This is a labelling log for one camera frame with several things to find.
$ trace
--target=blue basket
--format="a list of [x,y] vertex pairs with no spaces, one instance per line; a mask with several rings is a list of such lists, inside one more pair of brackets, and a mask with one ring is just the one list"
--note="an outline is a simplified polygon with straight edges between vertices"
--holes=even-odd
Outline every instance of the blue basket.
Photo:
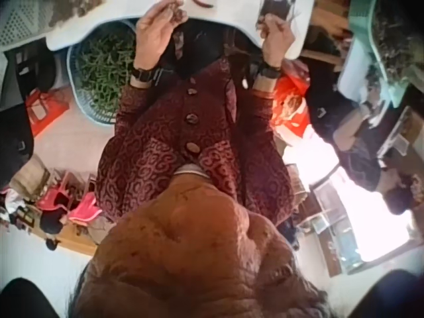
[[[120,23],[120,24],[126,25],[135,33],[134,25],[128,21],[116,21],[112,23]],[[110,24],[112,23],[102,25],[99,28],[106,27],[106,26],[110,28]],[[87,116],[93,122],[99,125],[103,125],[103,126],[114,125],[116,121],[116,113],[107,112],[107,111],[98,111],[97,109],[93,109],[92,108],[93,96],[91,92],[87,91],[86,89],[82,87],[80,68],[78,66],[78,55],[81,51],[84,41],[85,40],[83,40],[82,42],[76,45],[69,47],[68,49],[66,65],[68,67],[72,93],[74,94],[78,107],[82,110],[85,116]]]

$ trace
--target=red plastic bag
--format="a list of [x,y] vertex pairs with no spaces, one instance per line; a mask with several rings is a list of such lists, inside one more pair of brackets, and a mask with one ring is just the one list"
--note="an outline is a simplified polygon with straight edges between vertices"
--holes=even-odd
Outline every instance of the red plastic bag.
[[309,88],[309,70],[296,60],[284,61],[283,71],[284,76],[278,80],[274,92],[271,124],[283,140],[302,138],[311,123],[304,98]]

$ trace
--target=button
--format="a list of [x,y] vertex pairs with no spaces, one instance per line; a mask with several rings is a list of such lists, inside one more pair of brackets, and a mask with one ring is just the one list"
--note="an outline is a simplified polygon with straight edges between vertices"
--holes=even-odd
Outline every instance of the button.
[[199,117],[195,114],[188,114],[185,116],[185,121],[187,124],[197,125],[199,123]]
[[189,88],[187,93],[188,95],[193,96],[197,94],[197,91],[194,88]]
[[196,145],[194,142],[188,142],[187,144],[185,144],[185,147],[187,148],[188,151],[194,154],[200,153],[200,147]]

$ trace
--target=plastic basket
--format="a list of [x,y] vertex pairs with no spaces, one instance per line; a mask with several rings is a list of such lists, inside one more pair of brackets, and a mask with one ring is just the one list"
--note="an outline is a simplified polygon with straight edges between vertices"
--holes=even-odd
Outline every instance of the plastic basket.
[[376,0],[352,0],[349,9],[349,27],[355,36],[372,52],[370,31]]
[[52,1],[0,1],[0,52],[44,37],[52,15]]
[[[106,26],[110,27],[110,24],[114,24],[114,23],[127,25],[135,33],[134,25],[128,21],[111,22],[106,25],[99,26],[99,28],[106,27]],[[87,116],[89,119],[91,119],[93,122],[99,125],[103,125],[103,126],[113,125],[115,124],[115,121],[116,121],[116,113],[112,113],[108,111],[98,111],[93,109],[92,94],[82,87],[77,57],[81,51],[83,42],[84,40],[80,42],[79,44],[69,47],[68,49],[66,65],[68,67],[68,73],[70,75],[72,92],[74,93],[74,97],[78,107],[81,109],[81,111],[84,113],[85,116]]]
[[[372,35],[372,21],[377,1],[379,0],[352,0],[349,10],[349,27],[357,39],[364,45],[364,48],[375,56],[383,79],[388,82],[386,68]],[[408,84],[407,81],[403,81],[388,86],[394,108],[398,108],[402,102]]]

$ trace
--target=red plastic stool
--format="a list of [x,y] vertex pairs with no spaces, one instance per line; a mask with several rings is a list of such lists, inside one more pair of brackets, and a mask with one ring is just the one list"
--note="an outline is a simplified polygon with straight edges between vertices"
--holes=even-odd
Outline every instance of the red plastic stool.
[[[48,125],[53,123],[60,115],[69,109],[69,103],[57,100],[54,95],[55,93],[57,93],[57,91],[41,93],[36,89],[25,101],[26,111],[28,112],[32,135],[34,137],[40,134]],[[42,117],[39,117],[33,109],[39,106],[41,106],[45,112],[45,115]]]

